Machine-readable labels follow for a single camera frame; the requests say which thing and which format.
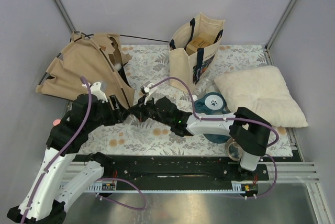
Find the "beige fabric pet tent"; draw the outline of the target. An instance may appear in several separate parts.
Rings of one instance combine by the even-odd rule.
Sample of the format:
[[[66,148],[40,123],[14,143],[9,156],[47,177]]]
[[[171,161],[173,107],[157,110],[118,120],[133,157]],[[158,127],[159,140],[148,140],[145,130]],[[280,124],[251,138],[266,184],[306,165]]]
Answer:
[[[70,42],[48,66],[46,79],[41,85],[37,85],[36,93],[74,101],[87,91],[80,80],[84,77],[90,84],[103,81],[106,84],[106,96],[114,95],[115,83],[98,47],[107,54],[113,66],[116,63],[122,64],[118,73],[127,85],[132,106],[135,90],[128,83],[124,70],[131,56],[122,52],[120,36],[114,33],[94,33],[90,39],[84,39],[84,35],[72,32]]]

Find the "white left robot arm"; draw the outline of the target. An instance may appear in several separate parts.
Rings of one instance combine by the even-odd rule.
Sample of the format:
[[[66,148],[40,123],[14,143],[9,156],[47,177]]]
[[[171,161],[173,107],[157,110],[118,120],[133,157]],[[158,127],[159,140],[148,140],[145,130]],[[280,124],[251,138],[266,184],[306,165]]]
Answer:
[[[86,167],[64,189],[61,180],[89,134],[100,126],[122,123],[129,115],[116,96],[100,98],[90,92],[79,95],[71,109],[53,126],[40,170],[24,201],[7,213],[15,223],[63,223],[67,212],[88,186],[112,177],[107,155],[93,154]]]

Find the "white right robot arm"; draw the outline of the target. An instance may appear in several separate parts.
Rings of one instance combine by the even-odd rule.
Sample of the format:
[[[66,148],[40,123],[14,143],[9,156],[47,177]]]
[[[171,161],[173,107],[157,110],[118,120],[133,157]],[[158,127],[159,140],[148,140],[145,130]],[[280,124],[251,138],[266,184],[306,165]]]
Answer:
[[[266,153],[272,126],[269,122],[245,107],[236,113],[224,115],[197,115],[177,108],[167,97],[148,102],[144,98],[129,108],[139,121],[155,120],[170,127],[170,131],[180,137],[195,135],[230,136],[242,149],[237,168],[237,178],[252,180],[257,173],[257,165]]]

